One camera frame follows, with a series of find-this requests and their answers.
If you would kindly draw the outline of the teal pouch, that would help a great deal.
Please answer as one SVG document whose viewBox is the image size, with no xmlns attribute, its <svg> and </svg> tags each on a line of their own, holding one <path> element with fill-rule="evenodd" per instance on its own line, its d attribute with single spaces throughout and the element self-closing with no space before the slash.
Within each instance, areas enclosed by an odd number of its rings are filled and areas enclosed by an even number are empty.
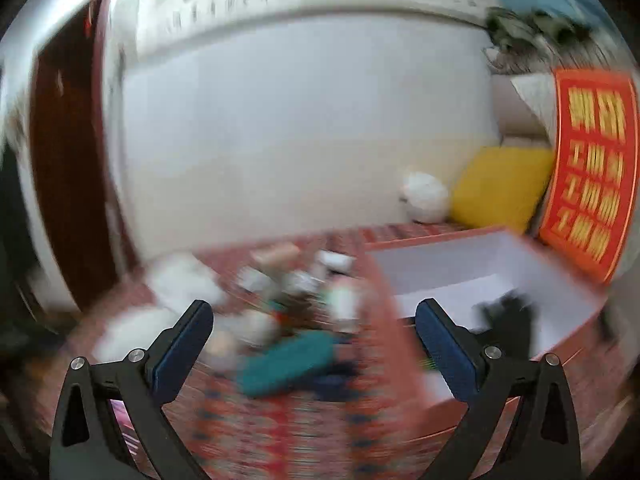
<svg viewBox="0 0 640 480">
<path fill-rule="evenodd" d="M 272 396 L 325 373 L 336 362 L 340 340 L 325 330 L 306 330 L 244 361 L 236 374 L 239 392 L 249 398 Z"/>
</svg>

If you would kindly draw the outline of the large white plush bear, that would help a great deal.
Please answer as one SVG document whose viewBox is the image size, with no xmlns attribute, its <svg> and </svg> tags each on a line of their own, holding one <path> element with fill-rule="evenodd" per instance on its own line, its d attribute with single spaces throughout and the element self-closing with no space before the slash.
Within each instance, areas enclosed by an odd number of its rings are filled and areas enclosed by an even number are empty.
<svg viewBox="0 0 640 480">
<path fill-rule="evenodd" d="M 243 353 L 278 336 L 280 326 L 272 314 L 247 306 L 233 311 L 232 296 L 222 289 L 219 275 L 190 252 L 158 260 L 145 272 L 144 282 L 155 301 L 129 307 L 106 324 L 92 349 L 96 362 L 116 362 L 135 348 L 149 348 L 195 300 L 206 301 L 215 312 L 213 331 L 198 357 L 211 370 L 235 370 Z"/>
</svg>

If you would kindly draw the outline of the pink cardboard box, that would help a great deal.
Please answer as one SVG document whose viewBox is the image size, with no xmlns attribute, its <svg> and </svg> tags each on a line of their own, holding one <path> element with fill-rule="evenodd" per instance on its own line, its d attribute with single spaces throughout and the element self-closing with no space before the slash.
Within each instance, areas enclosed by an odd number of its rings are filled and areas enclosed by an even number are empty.
<svg viewBox="0 0 640 480">
<path fill-rule="evenodd" d="M 299 256 L 299 247 L 292 242 L 280 242 L 255 249 L 250 258 L 255 266 L 262 270 L 285 269 Z"/>
</svg>

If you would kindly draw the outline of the patterned red bedspread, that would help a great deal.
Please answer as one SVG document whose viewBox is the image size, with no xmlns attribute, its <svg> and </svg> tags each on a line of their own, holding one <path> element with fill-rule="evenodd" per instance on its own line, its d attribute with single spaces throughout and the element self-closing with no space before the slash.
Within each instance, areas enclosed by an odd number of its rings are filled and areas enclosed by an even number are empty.
<svg viewBox="0 0 640 480">
<path fill-rule="evenodd" d="M 458 232 L 453 224 L 406 223 L 341 230 L 296 238 L 310 258 L 311 249 L 330 248 L 358 258 L 362 274 L 363 249 L 374 242 L 414 238 L 434 240 Z M 244 292 L 230 285 L 236 271 L 250 261 L 253 246 L 206 248 L 196 258 L 212 268 L 231 295 L 229 306 L 245 306 Z M 73 356 L 89 356 L 103 335 L 107 321 L 129 307 L 152 301 L 142 271 L 106 294 L 85 314 L 45 372 L 32 401 L 37 427 L 50 434 L 68 363 Z M 399 396 L 384 373 L 382 336 L 363 322 L 356 337 L 359 375 L 351 383 L 355 400 L 323 402 L 312 393 L 293 392 L 266 400 L 247 400 L 231 375 L 196 363 L 177 400 L 165 413 L 205 472 L 213 479 L 413 479 L 442 448 L 452 427 L 428 430 L 410 442 L 399 428 Z M 605 456 L 631 413 L 626 380 L 631 365 L 622 340 L 605 341 L 598 323 L 581 336 L 565 367 L 574 396 L 582 466 L 589 472 Z"/>
</svg>

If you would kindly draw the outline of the pink storage box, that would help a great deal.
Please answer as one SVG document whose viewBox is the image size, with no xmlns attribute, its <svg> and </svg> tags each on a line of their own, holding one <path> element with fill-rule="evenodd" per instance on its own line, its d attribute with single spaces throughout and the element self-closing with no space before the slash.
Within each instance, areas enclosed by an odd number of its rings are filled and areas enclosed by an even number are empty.
<svg viewBox="0 0 640 480">
<path fill-rule="evenodd" d="M 597 341 L 604 293 L 550 249 L 487 228 L 378 242 L 368 246 L 363 261 L 373 292 L 364 317 L 382 352 L 383 378 L 397 410 L 390 429 L 399 445 L 433 455 L 464 413 L 442 376 L 420 370 L 416 338 L 401 324 L 426 298 L 455 323 L 478 330 L 485 324 L 481 304 L 518 292 L 537 311 L 533 355 L 552 351 L 561 358 L 579 427 L 612 404 L 620 382 L 606 369 Z"/>
</svg>

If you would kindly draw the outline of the red sign with yellow characters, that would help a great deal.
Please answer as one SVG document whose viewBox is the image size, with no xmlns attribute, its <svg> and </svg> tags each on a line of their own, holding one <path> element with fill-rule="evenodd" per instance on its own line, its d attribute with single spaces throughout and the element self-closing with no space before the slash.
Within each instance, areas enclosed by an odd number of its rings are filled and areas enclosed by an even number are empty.
<svg viewBox="0 0 640 480">
<path fill-rule="evenodd" d="M 598 284 L 612 280 L 639 186 L 634 80 L 612 70 L 557 70 L 555 164 L 539 237 Z"/>
</svg>

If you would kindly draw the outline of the yellow cushion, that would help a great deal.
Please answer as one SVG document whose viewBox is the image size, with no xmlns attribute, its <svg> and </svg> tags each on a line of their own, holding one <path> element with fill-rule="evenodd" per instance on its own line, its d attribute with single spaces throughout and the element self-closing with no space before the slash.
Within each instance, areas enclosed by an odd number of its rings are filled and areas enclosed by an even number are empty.
<svg viewBox="0 0 640 480">
<path fill-rule="evenodd" d="M 550 148 L 482 148 L 450 194 L 449 219 L 469 228 L 527 231 L 554 165 Z"/>
</svg>

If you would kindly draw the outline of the small white round plush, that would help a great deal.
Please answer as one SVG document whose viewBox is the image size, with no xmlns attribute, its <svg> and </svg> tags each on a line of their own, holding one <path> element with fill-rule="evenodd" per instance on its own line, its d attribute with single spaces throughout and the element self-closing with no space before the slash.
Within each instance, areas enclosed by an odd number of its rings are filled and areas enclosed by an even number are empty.
<svg viewBox="0 0 640 480">
<path fill-rule="evenodd" d="M 419 223 L 439 223 L 448 217 L 450 195 L 448 188 L 431 174 L 410 172 L 404 177 L 400 201 L 407 217 Z"/>
</svg>

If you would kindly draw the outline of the beige pillow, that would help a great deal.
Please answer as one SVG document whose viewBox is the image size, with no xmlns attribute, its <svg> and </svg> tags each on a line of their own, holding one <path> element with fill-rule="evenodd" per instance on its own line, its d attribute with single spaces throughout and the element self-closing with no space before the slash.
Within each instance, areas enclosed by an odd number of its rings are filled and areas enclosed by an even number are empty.
<svg viewBox="0 0 640 480">
<path fill-rule="evenodd" d="M 555 147 L 556 93 L 552 74 L 492 75 L 490 88 L 502 145 Z"/>
</svg>

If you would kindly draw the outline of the dark red door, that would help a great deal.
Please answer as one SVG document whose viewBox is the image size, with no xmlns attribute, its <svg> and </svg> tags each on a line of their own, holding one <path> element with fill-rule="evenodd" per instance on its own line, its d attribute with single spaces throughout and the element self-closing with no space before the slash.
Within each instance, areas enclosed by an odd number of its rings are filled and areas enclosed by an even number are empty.
<svg viewBox="0 0 640 480">
<path fill-rule="evenodd" d="M 28 146 L 44 232 L 73 302 L 90 309 L 127 269 L 107 174 L 105 49 L 112 0 L 87 0 L 39 49 Z"/>
</svg>

